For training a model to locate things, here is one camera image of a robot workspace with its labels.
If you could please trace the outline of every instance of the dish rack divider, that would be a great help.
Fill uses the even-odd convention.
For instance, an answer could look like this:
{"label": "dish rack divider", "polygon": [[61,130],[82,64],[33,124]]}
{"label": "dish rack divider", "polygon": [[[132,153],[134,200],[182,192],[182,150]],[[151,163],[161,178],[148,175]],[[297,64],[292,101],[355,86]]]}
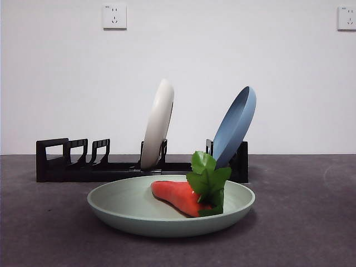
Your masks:
{"label": "dish rack divider", "polygon": [[[48,159],[46,148],[63,146],[63,154]],[[161,145],[161,157],[157,165],[149,170],[142,170],[141,155],[144,142],[141,142],[141,153],[138,162],[109,162],[110,139],[94,141],[92,155],[86,162],[88,139],[72,140],[68,138],[50,139],[36,142],[36,181],[37,182],[111,182],[121,179],[146,175],[184,175],[191,171],[190,162],[166,162],[167,139]],[[83,154],[76,162],[71,161],[71,149],[83,147]],[[106,152],[97,162],[97,149],[105,147]],[[206,153],[212,155],[213,141],[206,140]],[[229,162],[232,169],[230,181],[248,182],[248,143],[243,141]]]}

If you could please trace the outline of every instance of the dish rack slot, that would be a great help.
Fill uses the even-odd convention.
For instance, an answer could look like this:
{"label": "dish rack slot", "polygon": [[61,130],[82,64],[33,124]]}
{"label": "dish rack slot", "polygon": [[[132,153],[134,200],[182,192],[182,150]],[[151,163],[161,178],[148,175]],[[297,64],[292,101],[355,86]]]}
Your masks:
{"label": "dish rack slot", "polygon": [[[55,159],[49,159],[46,148],[63,146],[63,153]],[[97,140],[92,143],[92,155],[87,162],[88,139],[69,140],[68,138],[50,139],[36,142],[36,181],[37,182],[111,182],[137,176],[147,175],[183,175],[191,171],[188,161],[167,162],[167,139],[160,147],[160,159],[156,166],[149,170],[141,169],[141,156],[144,142],[141,142],[141,153],[138,161],[109,162],[110,139]],[[71,149],[83,147],[83,153],[75,162],[71,160]],[[106,151],[97,162],[97,149],[105,147]],[[212,155],[214,143],[206,140],[206,152]],[[170,155],[182,158],[182,155]],[[229,162],[232,169],[230,180],[248,182],[248,143],[243,141]]]}

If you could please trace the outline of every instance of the outlet cover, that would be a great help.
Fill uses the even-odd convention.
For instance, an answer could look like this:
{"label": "outlet cover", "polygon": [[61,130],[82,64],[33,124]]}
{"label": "outlet cover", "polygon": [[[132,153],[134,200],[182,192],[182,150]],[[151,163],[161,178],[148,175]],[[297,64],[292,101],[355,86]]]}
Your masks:
{"label": "outlet cover", "polygon": [[104,29],[127,29],[125,4],[104,4],[102,6],[102,26]]}
{"label": "outlet cover", "polygon": [[356,6],[338,8],[338,30],[356,31]]}

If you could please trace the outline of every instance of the plate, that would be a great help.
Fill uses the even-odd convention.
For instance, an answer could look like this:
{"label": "plate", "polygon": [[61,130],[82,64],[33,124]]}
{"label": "plate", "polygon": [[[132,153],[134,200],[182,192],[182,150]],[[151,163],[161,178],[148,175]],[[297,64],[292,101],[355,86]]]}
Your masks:
{"label": "plate", "polygon": [[247,86],[236,97],[214,137],[212,157],[216,168],[228,165],[250,127],[256,109],[256,94]]}
{"label": "plate", "polygon": [[160,148],[167,136],[173,109],[174,91],[169,81],[163,79],[156,92],[147,123],[141,154],[141,169],[154,167],[160,159]]}
{"label": "plate", "polygon": [[224,213],[186,218],[151,192],[154,181],[186,181],[185,175],[134,177],[99,186],[88,194],[96,216],[113,228],[136,235],[186,237],[219,231],[235,224],[250,210],[255,194],[247,187],[227,181]]}

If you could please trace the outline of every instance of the white plate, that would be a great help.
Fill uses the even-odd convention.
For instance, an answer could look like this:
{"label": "white plate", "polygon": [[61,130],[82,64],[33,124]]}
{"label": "white plate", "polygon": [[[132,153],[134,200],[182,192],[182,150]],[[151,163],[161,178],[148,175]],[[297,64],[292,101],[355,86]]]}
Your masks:
{"label": "white plate", "polygon": [[88,195],[94,213],[119,230],[144,236],[184,237],[219,231],[246,215],[255,201],[247,187],[227,181],[224,213],[186,218],[170,205],[153,197],[154,181],[186,181],[185,175],[135,177],[99,186]]}
{"label": "white plate", "polygon": [[166,79],[161,81],[156,92],[146,128],[141,155],[141,169],[154,167],[160,159],[160,148],[167,136],[173,109],[174,91]]}

